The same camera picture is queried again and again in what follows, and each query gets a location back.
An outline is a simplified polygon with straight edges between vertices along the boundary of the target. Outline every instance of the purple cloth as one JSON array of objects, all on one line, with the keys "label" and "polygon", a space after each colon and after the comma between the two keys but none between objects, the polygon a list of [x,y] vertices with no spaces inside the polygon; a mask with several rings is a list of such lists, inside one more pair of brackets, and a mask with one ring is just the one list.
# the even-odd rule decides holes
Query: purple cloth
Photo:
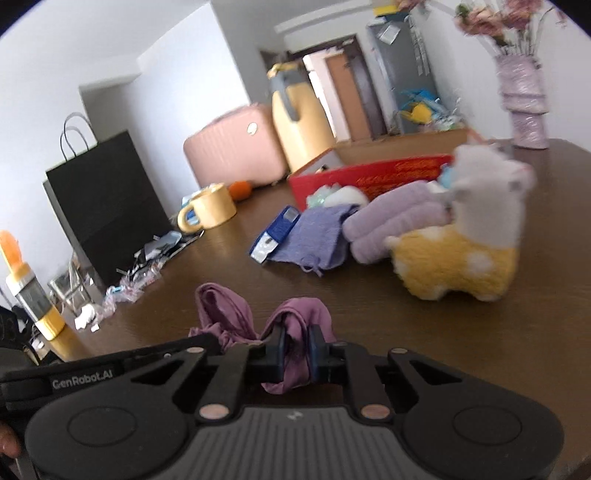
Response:
[{"label": "purple cloth", "polygon": [[426,181],[408,183],[381,194],[367,207],[347,218],[343,223],[343,234],[349,242],[354,242],[410,207],[433,201],[436,201],[435,196],[429,191]]},{"label": "purple cloth", "polygon": [[351,254],[361,264],[375,263],[390,255],[389,249],[384,245],[386,237],[400,236],[420,228],[443,226],[448,223],[449,215],[443,204],[439,202],[420,203],[355,240],[351,243]]},{"label": "purple cloth", "polygon": [[216,283],[206,283],[197,289],[195,299],[202,328],[191,328],[189,336],[212,333],[218,338],[224,352],[235,343],[259,343],[271,333],[276,323],[285,325],[287,348],[284,378],[282,383],[263,384],[269,393],[280,395],[310,382],[308,326],[319,325],[327,342],[336,341],[330,313],[319,299],[285,301],[269,317],[260,336],[254,330],[248,303],[232,290]]},{"label": "purple cloth", "polygon": [[357,208],[356,205],[337,205],[305,210],[287,239],[268,259],[295,263],[303,271],[314,271],[319,277],[322,270],[342,265],[348,253],[342,234],[343,222]]}]

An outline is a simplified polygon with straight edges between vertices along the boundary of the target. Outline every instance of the pink suitcase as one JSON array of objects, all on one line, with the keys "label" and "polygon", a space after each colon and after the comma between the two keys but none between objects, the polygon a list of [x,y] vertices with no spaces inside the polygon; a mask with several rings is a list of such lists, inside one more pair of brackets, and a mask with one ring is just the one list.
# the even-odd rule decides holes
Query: pink suitcase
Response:
[{"label": "pink suitcase", "polygon": [[287,173],[267,105],[245,106],[214,120],[185,141],[184,152],[202,187],[240,180],[258,187],[281,180]]}]

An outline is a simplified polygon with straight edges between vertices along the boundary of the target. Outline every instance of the brown table surface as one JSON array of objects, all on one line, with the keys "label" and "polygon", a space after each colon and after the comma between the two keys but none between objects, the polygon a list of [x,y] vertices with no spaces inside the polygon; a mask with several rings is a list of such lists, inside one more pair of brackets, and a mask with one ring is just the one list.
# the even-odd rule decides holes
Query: brown table surface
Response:
[{"label": "brown table surface", "polygon": [[[515,150],[536,170],[517,277],[496,303],[465,294],[438,302],[411,296],[389,261],[353,259],[322,278],[298,266],[248,257],[256,236],[293,197],[287,183],[257,190],[230,222],[209,230],[171,260],[163,278],[133,305],[122,305],[100,331],[60,335],[67,359],[179,339],[199,319],[194,291],[205,282],[250,302],[260,331],[273,310],[297,296],[320,298],[338,338],[384,355],[395,346],[527,395],[551,408],[566,432],[560,464],[591,453],[591,153],[554,140],[547,151]],[[327,387],[296,392],[310,402],[334,397]],[[286,398],[261,398],[290,402]]]}]

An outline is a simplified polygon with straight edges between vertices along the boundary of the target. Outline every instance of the brown door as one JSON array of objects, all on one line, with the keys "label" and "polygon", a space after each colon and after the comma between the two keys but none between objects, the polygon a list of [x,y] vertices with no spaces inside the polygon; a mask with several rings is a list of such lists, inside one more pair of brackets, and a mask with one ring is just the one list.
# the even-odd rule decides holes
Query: brown door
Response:
[{"label": "brown door", "polygon": [[388,131],[382,109],[379,106],[378,94],[375,91],[374,83],[369,75],[369,69],[363,51],[357,38],[352,41],[343,42],[343,51],[349,60],[349,68],[357,90],[363,103],[365,115],[369,122],[369,129],[373,138],[385,135]]},{"label": "brown door", "polygon": [[335,84],[345,120],[349,125],[351,140],[367,140],[372,137],[369,123],[355,80],[349,68],[349,60],[344,53],[326,58],[326,66]]}]

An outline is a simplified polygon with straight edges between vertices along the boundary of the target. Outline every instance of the folded purple towel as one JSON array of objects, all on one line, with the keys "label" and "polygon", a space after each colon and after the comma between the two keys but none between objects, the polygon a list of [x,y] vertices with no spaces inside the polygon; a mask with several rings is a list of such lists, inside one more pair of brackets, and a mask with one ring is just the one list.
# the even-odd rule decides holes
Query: folded purple towel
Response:
[{"label": "folded purple towel", "polygon": [[342,265],[349,250],[342,234],[343,221],[357,208],[356,205],[337,205],[305,210],[285,242],[268,259],[295,263],[303,271],[314,271],[319,277],[322,270]]},{"label": "folded purple towel", "polygon": [[414,205],[351,243],[351,254],[359,263],[375,263],[389,256],[389,250],[384,245],[386,237],[400,236],[428,226],[443,226],[449,222],[449,215],[439,202]]},{"label": "folded purple towel", "polygon": [[347,218],[343,234],[349,242],[369,235],[391,218],[420,203],[435,201],[426,181],[414,181],[375,198],[367,207]]}]

